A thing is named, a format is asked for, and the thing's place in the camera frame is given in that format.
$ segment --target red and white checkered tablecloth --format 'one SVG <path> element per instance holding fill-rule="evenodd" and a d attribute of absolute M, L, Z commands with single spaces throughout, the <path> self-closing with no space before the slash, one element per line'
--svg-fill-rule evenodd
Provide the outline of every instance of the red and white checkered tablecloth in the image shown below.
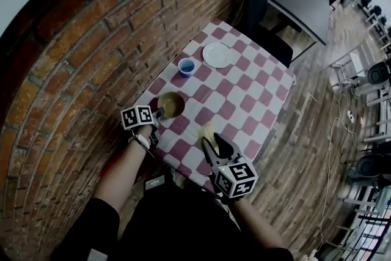
<path fill-rule="evenodd" d="M 232 52 L 232 65 L 211 68 L 202 49 L 221 42 Z M 195 73 L 182 78 L 178 62 L 190 57 Z M 294 74 L 251 39 L 214 19 L 151 84 L 137 105 L 153 103 L 159 95 L 176 91 L 185 100 L 182 115 L 162 121 L 157 158 L 213 192 L 211 168 L 199 144 L 199 130 L 208 122 L 232 139 L 245 157 L 253 160 L 288 96 Z"/>

